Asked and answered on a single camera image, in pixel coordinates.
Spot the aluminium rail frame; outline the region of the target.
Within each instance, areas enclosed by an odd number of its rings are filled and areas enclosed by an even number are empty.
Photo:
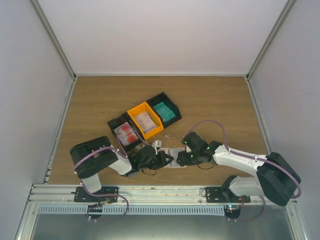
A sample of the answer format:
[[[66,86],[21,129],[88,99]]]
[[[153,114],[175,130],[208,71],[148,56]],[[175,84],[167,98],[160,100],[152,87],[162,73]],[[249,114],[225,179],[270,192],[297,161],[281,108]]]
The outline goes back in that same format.
[[[72,184],[35,184],[31,187],[27,198],[28,204],[76,204],[74,192],[77,185]],[[204,206],[227,205],[218,197],[215,202],[207,202],[205,186],[198,185],[119,185],[118,194],[132,205],[151,206]]]

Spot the teal cards stack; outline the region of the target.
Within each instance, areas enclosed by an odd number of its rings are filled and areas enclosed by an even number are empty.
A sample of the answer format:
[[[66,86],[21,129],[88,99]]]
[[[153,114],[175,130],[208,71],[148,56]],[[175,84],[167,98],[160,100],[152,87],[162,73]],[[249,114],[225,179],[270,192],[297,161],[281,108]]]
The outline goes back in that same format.
[[[176,117],[176,114],[164,102],[154,105],[153,108],[164,123]]]

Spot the orange bin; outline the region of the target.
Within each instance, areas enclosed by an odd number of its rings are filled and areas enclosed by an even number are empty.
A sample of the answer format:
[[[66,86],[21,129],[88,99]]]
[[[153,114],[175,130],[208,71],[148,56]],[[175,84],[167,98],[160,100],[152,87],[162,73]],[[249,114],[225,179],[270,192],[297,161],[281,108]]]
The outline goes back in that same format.
[[[148,140],[164,130],[160,117],[146,101],[131,108],[127,113],[132,118],[145,140]]]

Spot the red white cards stack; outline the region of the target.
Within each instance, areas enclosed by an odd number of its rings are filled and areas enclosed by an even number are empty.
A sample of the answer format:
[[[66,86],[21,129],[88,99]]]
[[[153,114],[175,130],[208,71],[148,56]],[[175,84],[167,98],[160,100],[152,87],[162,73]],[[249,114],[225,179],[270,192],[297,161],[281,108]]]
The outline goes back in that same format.
[[[129,152],[142,143],[136,132],[131,128],[128,122],[121,124],[114,129],[114,133],[120,141],[123,149]]]

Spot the aluminium corner post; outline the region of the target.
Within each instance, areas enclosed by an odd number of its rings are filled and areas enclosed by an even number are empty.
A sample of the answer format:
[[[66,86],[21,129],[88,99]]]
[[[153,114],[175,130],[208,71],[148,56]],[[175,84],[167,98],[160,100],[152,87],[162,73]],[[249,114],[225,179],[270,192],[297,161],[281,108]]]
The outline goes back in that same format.
[[[264,41],[260,51],[258,52],[258,55],[256,56],[252,66],[250,67],[248,73],[245,76],[247,81],[250,81],[250,79],[252,78],[255,70],[257,69],[257,67],[260,64],[260,62],[261,62],[262,58],[264,57],[265,53],[267,52],[267,50],[271,46],[271,43],[273,42],[273,40],[277,36],[279,30],[281,29],[282,25],[286,21],[287,17],[289,16],[289,14],[292,11],[292,9],[293,9],[294,5],[296,4],[296,2],[297,2],[296,0],[287,0],[285,2],[282,10],[280,11],[278,17],[276,18],[276,21],[275,21],[274,25],[271,28],[271,31],[267,35],[267,38]]]
[[[38,0],[29,0],[29,2],[31,4],[31,6],[33,7],[37,17],[39,18],[42,26],[44,27],[45,31],[47,32],[52,44],[54,45],[59,57],[62,60],[62,63],[64,65],[64,67],[66,68],[68,74],[70,75],[71,79],[75,82],[77,75],[75,74],[61,44],[59,43],[59,40],[58,40],[51,24],[49,23],[49,20],[46,17],[46,14],[45,14],[43,8],[41,7],[39,1]]]

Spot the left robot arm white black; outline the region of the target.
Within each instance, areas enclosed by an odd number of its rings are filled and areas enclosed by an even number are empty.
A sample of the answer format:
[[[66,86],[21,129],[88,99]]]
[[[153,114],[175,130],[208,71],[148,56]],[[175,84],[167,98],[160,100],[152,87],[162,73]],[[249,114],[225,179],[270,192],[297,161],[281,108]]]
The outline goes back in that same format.
[[[70,156],[77,174],[86,189],[85,195],[92,202],[103,197],[99,172],[111,168],[120,176],[130,177],[137,172],[157,171],[170,164],[174,157],[157,149],[157,143],[146,145],[126,155],[115,148],[107,136],[101,136],[73,146]]]

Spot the right aluminium corner post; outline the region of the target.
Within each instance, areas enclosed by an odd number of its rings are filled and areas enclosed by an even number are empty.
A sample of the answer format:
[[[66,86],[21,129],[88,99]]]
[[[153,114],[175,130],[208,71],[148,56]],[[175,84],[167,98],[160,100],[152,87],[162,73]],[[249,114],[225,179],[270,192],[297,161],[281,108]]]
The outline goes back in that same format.
[[[273,40],[277,36],[279,30],[281,29],[282,25],[286,21],[287,17],[289,16],[289,14],[292,11],[292,9],[293,9],[294,5],[296,4],[296,2],[297,2],[296,0],[287,0],[285,2],[282,10],[280,11],[278,17],[276,18],[276,21],[275,21],[274,25],[271,28],[271,31],[267,35],[267,38],[264,41],[260,51],[258,52],[258,55],[256,56],[252,66],[250,67],[248,73],[245,76],[247,81],[250,81],[250,79],[252,78],[255,70],[257,69],[257,67],[260,64],[260,62],[261,62],[262,58],[264,57],[265,53],[267,52],[267,50],[271,46],[271,43],[273,42]]]

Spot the white pink cards stack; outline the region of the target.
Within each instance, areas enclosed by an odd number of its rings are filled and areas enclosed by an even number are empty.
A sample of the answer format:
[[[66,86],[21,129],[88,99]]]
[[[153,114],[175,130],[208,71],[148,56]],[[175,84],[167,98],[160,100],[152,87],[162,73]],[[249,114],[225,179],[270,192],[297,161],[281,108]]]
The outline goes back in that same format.
[[[157,127],[157,125],[153,122],[152,118],[146,111],[140,113],[134,119],[145,134]]]

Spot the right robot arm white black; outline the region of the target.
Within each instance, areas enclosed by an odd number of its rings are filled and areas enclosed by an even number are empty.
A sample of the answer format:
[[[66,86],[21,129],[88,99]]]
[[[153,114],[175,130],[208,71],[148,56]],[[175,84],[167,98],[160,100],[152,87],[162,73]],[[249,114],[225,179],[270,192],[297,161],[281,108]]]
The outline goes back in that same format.
[[[248,177],[231,175],[221,185],[221,196],[228,203],[242,196],[257,196],[284,207],[302,193],[301,178],[276,152],[269,155],[243,152],[218,141],[207,143],[195,132],[186,135],[182,143],[186,149],[178,153],[176,160],[182,167],[210,163],[249,174]]]

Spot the left aluminium corner post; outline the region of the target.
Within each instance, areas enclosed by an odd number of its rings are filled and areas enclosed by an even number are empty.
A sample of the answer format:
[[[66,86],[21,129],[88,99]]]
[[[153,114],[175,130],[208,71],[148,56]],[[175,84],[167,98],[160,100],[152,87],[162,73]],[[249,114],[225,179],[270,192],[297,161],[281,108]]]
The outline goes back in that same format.
[[[31,6],[33,7],[37,17],[39,18],[42,26],[44,27],[45,31],[47,32],[52,44],[54,45],[59,57],[62,60],[62,63],[64,65],[64,67],[66,68],[68,74],[70,75],[71,79],[75,82],[77,75],[75,74],[61,44],[59,43],[59,40],[58,40],[51,24],[49,23],[49,20],[46,17],[46,14],[45,14],[43,8],[41,7],[39,1],[38,0],[29,0],[29,2],[31,4]]]

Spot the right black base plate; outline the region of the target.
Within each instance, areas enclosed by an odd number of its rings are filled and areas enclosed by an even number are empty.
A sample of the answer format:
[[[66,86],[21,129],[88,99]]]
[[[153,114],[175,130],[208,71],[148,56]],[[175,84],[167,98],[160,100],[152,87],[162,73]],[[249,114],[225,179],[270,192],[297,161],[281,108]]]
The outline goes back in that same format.
[[[206,199],[207,203],[250,203],[249,196],[237,196],[228,187],[209,186],[205,187],[200,195]]]

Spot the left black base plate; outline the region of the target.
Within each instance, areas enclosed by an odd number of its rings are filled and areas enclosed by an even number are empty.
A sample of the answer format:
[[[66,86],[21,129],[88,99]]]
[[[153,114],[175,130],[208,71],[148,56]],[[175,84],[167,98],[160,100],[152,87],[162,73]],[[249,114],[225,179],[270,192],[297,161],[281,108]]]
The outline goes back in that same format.
[[[117,186],[103,186],[101,190],[88,194],[82,186],[78,186],[75,191],[71,193],[74,195],[73,201],[76,203],[116,203],[118,200],[117,195],[119,192],[119,187]]]

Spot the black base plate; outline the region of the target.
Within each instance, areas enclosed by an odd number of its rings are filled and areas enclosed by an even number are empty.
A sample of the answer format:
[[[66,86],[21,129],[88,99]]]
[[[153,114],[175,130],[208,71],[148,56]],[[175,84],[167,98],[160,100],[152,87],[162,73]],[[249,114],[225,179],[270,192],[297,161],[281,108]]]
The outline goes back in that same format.
[[[249,196],[237,196],[228,187],[209,186],[205,187],[200,195],[206,199],[207,203],[250,203]]]
[[[75,191],[71,193],[74,195],[73,201],[76,203],[116,203],[118,200],[117,195],[119,192],[119,187],[117,186],[103,186],[101,190],[88,194],[82,186],[78,186]]]

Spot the black bin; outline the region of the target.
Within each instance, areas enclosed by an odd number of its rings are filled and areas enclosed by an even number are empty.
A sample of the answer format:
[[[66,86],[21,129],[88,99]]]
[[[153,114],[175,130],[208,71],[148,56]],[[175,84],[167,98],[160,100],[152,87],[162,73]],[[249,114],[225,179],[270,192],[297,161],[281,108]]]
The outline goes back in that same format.
[[[146,102],[160,117],[164,129],[182,118],[178,106],[164,92],[157,94]]]
[[[127,153],[142,144],[142,135],[127,112],[107,122],[111,132]]]

